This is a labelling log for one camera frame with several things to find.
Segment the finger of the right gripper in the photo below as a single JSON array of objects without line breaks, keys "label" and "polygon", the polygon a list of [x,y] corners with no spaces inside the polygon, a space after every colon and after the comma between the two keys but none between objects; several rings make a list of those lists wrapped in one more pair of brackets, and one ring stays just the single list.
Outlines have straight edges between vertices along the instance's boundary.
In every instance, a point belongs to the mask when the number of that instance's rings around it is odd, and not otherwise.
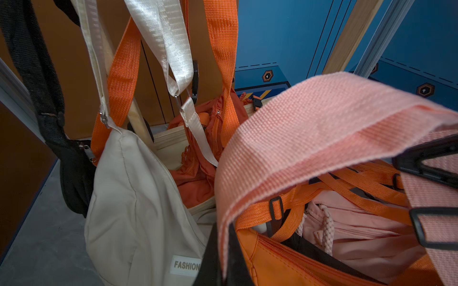
[{"label": "finger of the right gripper", "polygon": [[446,164],[457,161],[457,135],[408,148],[392,158],[393,166],[399,171],[455,189],[458,187],[458,172]]}]

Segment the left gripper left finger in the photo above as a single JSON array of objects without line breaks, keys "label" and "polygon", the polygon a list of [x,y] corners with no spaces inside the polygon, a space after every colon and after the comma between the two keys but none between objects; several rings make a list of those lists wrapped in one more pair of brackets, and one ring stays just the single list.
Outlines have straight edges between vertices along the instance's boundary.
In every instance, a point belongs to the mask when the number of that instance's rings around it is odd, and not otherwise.
[{"label": "left gripper left finger", "polygon": [[214,223],[208,239],[201,267],[193,286],[223,286],[219,263],[217,224]]}]

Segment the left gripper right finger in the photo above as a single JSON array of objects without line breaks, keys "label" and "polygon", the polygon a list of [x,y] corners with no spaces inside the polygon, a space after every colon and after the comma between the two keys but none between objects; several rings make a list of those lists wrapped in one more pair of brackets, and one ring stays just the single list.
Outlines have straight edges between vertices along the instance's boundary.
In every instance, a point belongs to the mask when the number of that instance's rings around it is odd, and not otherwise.
[{"label": "left gripper right finger", "polygon": [[236,235],[234,224],[229,226],[229,254],[227,261],[226,286],[254,286],[243,252]]}]

